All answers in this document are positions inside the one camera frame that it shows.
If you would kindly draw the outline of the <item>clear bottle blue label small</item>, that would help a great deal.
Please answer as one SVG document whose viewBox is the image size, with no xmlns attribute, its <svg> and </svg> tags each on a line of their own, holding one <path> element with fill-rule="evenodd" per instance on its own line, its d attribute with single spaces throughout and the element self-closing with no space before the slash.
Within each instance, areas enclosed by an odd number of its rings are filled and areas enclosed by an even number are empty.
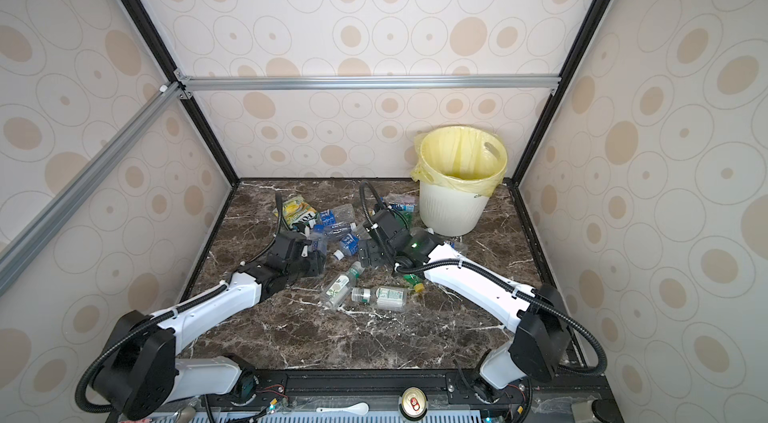
<svg viewBox="0 0 768 423">
<path fill-rule="evenodd" d="M 342 260 L 346 257 L 353 257 L 359 252 L 360 240 L 354 234 L 344 235 L 338 242 L 339 248 L 334 251 L 333 255 L 337 260 Z"/>
</svg>

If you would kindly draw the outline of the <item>clear bottle white green label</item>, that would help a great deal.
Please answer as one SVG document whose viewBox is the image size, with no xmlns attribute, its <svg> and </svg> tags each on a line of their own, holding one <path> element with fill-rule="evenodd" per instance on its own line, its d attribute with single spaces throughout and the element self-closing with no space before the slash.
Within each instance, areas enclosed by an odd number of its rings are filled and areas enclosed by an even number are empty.
<svg viewBox="0 0 768 423">
<path fill-rule="evenodd" d="M 327 309 L 338 309 L 356 287 L 363 272 L 362 264 L 359 261 L 355 261 L 346 272 L 339 274 L 325 289 L 322 296 L 322 305 Z"/>
</svg>

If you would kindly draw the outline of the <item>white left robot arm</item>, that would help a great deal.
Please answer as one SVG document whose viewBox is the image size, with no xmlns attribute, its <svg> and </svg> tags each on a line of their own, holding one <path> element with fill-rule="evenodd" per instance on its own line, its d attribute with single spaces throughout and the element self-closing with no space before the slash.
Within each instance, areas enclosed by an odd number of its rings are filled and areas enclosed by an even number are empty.
<svg viewBox="0 0 768 423">
<path fill-rule="evenodd" d="M 115 412 L 140 420 L 161 406 L 196 396 L 224 395 L 247 403 L 256 394 L 255 367 L 234 355 L 183 359 L 195 339 L 230 317 L 320 275 L 325 258 L 301 233 L 289 230 L 284 202 L 268 247 L 230 277 L 198 296 L 152 314 L 132 310 L 115 324 L 101 354 L 78 381 L 74 402 L 91 414 Z"/>
</svg>

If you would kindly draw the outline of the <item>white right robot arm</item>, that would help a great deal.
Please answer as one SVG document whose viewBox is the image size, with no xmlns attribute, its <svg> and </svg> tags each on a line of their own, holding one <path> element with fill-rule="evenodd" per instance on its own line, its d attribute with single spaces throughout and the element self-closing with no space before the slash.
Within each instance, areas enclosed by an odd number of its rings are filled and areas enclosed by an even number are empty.
<svg viewBox="0 0 768 423">
<path fill-rule="evenodd" d="M 416 275 L 448 288 L 495 317 L 513 337 L 483 355 L 466 385 L 493 400 L 523 378 L 550 382 L 562 373 L 600 376 L 608 357 L 598 339 L 567 314 L 561 294 L 551 285 L 534 288 L 505 278 L 457 251 L 423 228 L 409 228 L 372 183 L 359 185 L 363 228 L 383 251 L 385 262 L 400 275 Z M 595 352 L 593 366 L 561 362 L 572 336 L 579 334 Z"/>
</svg>

